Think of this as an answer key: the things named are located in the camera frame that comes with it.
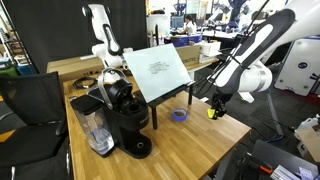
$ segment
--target box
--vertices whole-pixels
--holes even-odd
[[[320,129],[320,125],[307,129],[298,129],[296,131],[301,142],[297,148],[301,156],[316,165],[320,165],[320,136],[317,134],[317,130]]]
[[[74,57],[48,63],[47,72],[58,71],[61,82],[79,79],[101,73],[104,69],[102,61],[95,57],[81,60],[80,57]]]
[[[170,38],[174,47],[188,46],[189,42],[199,43],[202,41],[202,35],[177,35]]]
[[[221,42],[199,43],[200,53],[206,56],[215,56],[220,50]]]
[[[182,63],[187,66],[199,63],[199,46],[184,46],[176,48]]]

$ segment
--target computer monitor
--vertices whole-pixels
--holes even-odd
[[[171,28],[182,28],[184,16],[171,16]]]

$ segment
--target person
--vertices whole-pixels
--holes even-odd
[[[183,26],[183,31],[181,31],[179,34],[196,34],[197,33],[197,25],[193,21],[193,18],[190,15],[187,15],[184,18],[184,26]]]

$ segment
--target floor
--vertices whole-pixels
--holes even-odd
[[[206,77],[212,73],[214,66],[209,66],[195,73],[195,80],[199,82],[202,77]],[[272,68],[273,73],[277,74],[277,67]],[[203,91],[195,94],[198,98],[208,97],[211,98],[212,91],[203,93],[209,84],[206,84]],[[294,155],[300,156],[296,145],[298,140],[294,137],[293,131],[288,127],[298,127],[299,124],[309,117],[314,117],[317,113],[320,114],[320,98],[316,95],[299,96],[292,92],[278,90],[271,86],[270,88],[273,103],[279,118],[283,124],[282,128],[285,137],[272,144]],[[242,123],[253,128],[251,137],[248,134],[239,145],[235,148],[235,155],[231,161],[236,163],[246,152],[251,152],[255,140],[261,139],[266,141],[272,139],[275,132],[274,122],[272,121],[271,111],[265,93],[252,93],[255,101],[251,104],[241,100],[238,94],[235,94],[232,99],[226,104],[227,114],[241,121]],[[0,102],[0,115],[3,115],[10,110],[3,102]],[[5,121],[0,124],[0,133],[23,126],[24,124],[15,115],[9,116]],[[33,179],[33,180],[64,180],[68,179],[65,163],[66,143],[60,149],[59,154],[51,159],[35,163],[28,166],[17,167],[16,179]],[[229,175],[235,174],[236,169],[230,169]],[[10,179],[10,168],[0,169],[1,180]],[[215,171],[209,174],[210,178],[215,177]]]

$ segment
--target whiteboard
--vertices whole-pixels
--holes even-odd
[[[192,81],[172,44],[123,56],[147,103]]]

